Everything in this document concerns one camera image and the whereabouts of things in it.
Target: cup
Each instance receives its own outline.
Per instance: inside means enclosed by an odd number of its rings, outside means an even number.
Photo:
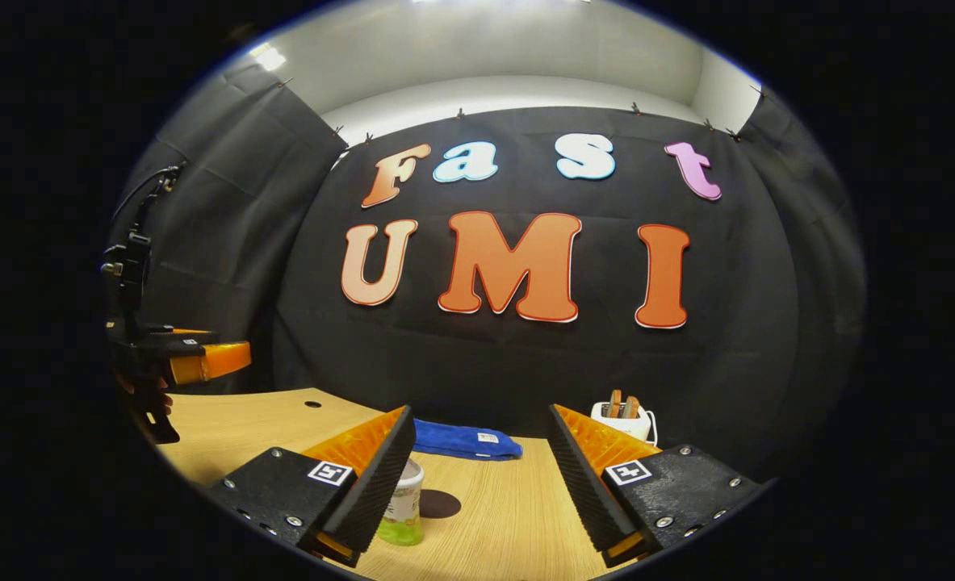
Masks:
[[[377,537],[393,545],[415,545],[423,540],[419,523],[419,493],[423,485],[423,468],[413,459],[406,467],[395,486],[392,501],[384,511],[384,518],[377,527]]]

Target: ceiling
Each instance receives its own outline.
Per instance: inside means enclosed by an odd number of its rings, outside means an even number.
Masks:
[[[691,104],[703,62],[697,41],[606,0],[356,0],[266,40],[286,58],[275,73],[319,114],[426,82],[514,74]]]

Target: pink letter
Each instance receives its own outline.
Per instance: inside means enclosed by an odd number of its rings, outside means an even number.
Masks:
[[[721,198],[721,188],[706,180],[703,168],[710,167],[710,159],[696,153],[691,144],[676,143],[664,147],[668,155],[677,159],[677,168],[681,170],[681,177],[691,191],[703,199]]]

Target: black curtain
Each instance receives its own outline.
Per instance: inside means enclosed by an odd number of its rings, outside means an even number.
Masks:
[[[186,162],[146,220],[153,264],[140,319],[249,340],[253,363],[185,393],[270,391],[275,293],[300,222],[346,144],[280,78],[235,64],[205,78],[136,163],[111,228],[123,242],[146,176]],[[116,297],[109,284],[109,297]],[[118,309],[111,301],[111,312]]]
[[[323,182],[284,276],[274,323],[275,386],[318,386],[371,408],[404,403],[419,418],[544,437],[547,405],[587,413],[618,387],[657,413],[661,445],[692,442],[759,479],[781,471],[795,445],[823,422],[860,334],[861,251],[846,192],[788,111],[765,100],[742,140],[658,115],[587,107],[492,111],[381,136],[353,147]],[[568,180],[555,140],[598,133],[617,168],[601,181]],[[496,146],[495,175],[439,183],[449,148]],[[695,195],[666,144],[710,159],[716,202]],[[389,202],[360,208],[377,161],[430,144]],[[523,320],[515,304],[488,309],[480,280],[475,314],[441,310],[455,236],[449,218],[496,217],[514,246],[538,214],[577,216],[568,324]],[[400,285],[381,305],[341,292],[345,234],[374,224],[364,274],[381,275],[389,222],[411,218]],[[683,229],[684,327],[635,323],[647,284],[642,224]]]

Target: screw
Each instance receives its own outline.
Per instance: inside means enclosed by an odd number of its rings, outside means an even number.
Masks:
[[[122,262],[105,262],[100,267],[101,272],[109,272],[115,276],[122,276]]]

